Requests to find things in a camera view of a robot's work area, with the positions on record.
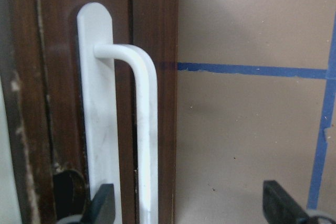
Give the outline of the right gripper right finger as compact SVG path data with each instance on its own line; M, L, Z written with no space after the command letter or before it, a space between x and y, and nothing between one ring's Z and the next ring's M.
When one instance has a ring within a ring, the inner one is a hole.
M263 182L263 214L268 223L306 223L308 214L275 180Z

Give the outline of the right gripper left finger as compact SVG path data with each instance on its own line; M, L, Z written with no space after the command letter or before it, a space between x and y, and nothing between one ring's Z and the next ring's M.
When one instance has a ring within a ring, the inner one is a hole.
M91 201L80 223L114 223L115 198L113 184L102 184Z

